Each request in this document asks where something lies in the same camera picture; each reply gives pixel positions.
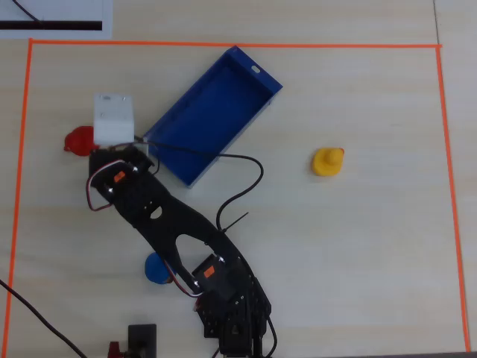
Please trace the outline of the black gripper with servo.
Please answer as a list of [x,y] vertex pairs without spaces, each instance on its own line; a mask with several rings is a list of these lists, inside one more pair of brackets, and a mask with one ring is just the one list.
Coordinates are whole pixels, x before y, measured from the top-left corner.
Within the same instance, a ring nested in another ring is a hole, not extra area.
[[154,162],[135,145],[96,149],[89,155],[88,190],[94,188],[105,197],[113,197],[153,166]]

